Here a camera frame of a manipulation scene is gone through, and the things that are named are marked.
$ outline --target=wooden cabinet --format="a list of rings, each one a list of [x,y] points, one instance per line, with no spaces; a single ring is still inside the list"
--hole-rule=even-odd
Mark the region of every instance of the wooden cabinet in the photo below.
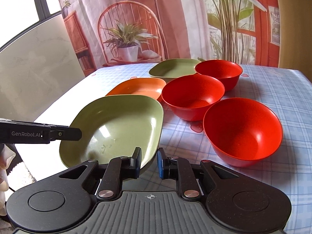
[[[90,50],[89,42],[82,31],[76,11],[70,13],[64,19],[64,22],[82,71],[85,76],[88,76],[96,71],[96,66]]]

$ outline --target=black gripper pad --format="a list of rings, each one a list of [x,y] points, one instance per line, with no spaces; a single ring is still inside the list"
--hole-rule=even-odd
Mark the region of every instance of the black gripper pad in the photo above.
[[[16,230],[16,234],[28,234]],[[100,202],[82,224],[63,234],[234,234],[215,224],[199,202],[172,192],[123,192]]]

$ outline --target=printed backdrop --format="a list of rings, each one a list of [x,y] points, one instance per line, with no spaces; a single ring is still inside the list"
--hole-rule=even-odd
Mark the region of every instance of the printed backdrop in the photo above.
[[[59,0],[85,75],[171,58],[278,67],[278,0]]]

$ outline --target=orange plate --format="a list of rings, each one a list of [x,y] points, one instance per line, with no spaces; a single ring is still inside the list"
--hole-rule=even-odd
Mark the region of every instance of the orange plate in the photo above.
[[[133,78],[118,84],[106,96],[111,95],[145,95],[161,101],[161,92],[166,82],[159,78]]]

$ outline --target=finger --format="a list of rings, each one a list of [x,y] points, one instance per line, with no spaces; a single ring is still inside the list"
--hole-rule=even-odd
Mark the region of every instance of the finger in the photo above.
[[[15,156],[15,152],[11,151],[7,146],[4,146],[4,149],[0,154],[0,168],[6,170]]]
[[[0,191],[5,192],[9,190],[9,185],[7,183],[7,171],[0,170]]]
[[[0,192],[0,216],[6,216],[7,211],[5,208],[5,194],[4,192]]]

